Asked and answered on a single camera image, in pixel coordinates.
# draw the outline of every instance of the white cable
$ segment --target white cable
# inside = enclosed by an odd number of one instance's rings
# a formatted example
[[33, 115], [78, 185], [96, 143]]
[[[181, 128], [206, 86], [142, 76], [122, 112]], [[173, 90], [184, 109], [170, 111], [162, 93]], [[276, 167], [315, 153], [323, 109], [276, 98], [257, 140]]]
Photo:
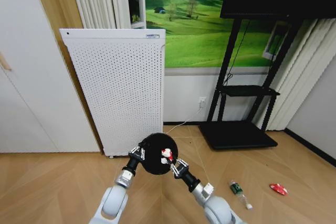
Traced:
[[179, 127], [183, 124], [185, 124], [186, 122], [189, 122], [192, 118], [194, 118], [194, 116], [198, 115], [200, 113], [200, 111], [202, 110], [202, 108], [200, 108], [191, 118], [189, 118], [188, 120], [186, 120], [184, 123], [181, 123], [179, 125], [176, 125], [175, 127], [171, 128], [169, 131], [165, 132], [165, 134], [168, 134], [169, 132], [171, 132], [173, 129], [175, 129], [176, 127]]

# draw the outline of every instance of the baseboard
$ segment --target baseboard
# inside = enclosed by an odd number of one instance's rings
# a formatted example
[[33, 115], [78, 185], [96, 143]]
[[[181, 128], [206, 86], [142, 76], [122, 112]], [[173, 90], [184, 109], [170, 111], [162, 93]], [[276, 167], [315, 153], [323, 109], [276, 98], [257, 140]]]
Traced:
[[328, 163], [330, 163], [331, 165], [336, 167], [336, 159], [333, 158], [332, 156], [330, 156], [329, 154], [325, 153], [323, 150], [317, 148], [315, 145], [311, 144], [310, 142], [308, 142], [307, 140], [305, 140], [304, 138], [302, 138], [301, 136], [299, 136], [298, 134], [294, 133], [293, 131], [291, 131], [288, 128], [285, 128], [284, 132], [286, 132], [288, 135], [290, 135], [291, 137], [293, 137], [296, 141], [298, 141], [299, 143], [303, 144], [305, 147], [307, 147], [309, 150], [313, 151], [314, 153], [316, 153], [317, 155], [319, 155], [321, 158], [323, 158], [325, 161], [327, 161]]
[[[179, 125], [184, 122], [163, 122], [163, 125]], [[201, 125], [202, 123], [205, 122], [200, 122], [200, 121], [193, 121], [193, 122], [186, 122], [184, 125]]]

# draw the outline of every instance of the black shelf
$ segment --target black shelf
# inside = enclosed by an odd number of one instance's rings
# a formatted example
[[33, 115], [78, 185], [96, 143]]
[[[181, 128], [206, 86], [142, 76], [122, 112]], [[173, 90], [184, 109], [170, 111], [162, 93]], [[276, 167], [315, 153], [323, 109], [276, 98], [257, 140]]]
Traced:
[[256, 97], [258, 95], [280, 95], [271, 88], [257, 85], [221, 86], [218, 90], [230, 97]]
[[202, 124], [199, 129], [215, 150], [263, 148], [278, 145], [249, 121], [225, 121]]

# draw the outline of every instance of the red object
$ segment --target red object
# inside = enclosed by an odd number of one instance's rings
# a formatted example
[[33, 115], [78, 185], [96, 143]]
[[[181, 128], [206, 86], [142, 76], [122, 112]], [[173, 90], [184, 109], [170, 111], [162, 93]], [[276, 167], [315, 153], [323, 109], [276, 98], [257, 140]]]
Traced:
[[280, 184], [270, 184], [270, 188], [272, 188], [277, 193], [280, 193], [281, 195], [287, 195], [288, 191], [284, 188], [284, 186]]
[[166, 148], [164, 150], [161, 150], [162, 152], [162, 156], [168, 158], [170, 160], [170, 162], [173, 162], [173, 153], [170, 149]]

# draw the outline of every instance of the herringbone floor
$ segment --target herringbone floor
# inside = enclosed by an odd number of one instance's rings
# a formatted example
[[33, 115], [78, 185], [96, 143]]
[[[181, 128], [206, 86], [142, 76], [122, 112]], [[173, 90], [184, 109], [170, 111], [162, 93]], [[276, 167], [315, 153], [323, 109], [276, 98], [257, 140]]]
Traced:
[[[336, 223], [336, 169], [286, 133], [270, 132], [276, 148], [212, 151], [197, 126], [171, 132], [179, 156], [248, 223]], [[0, 223], [87, 223], [127, 158], [98, 153], [0, 155]], [[228, 188], [242, 186], [253, 210]], [[287, 196], [270, 183], [281, 183]], [[154, 176], [141, 165], [120, 223], [207, 223], [187, 186], [171, 173]]]

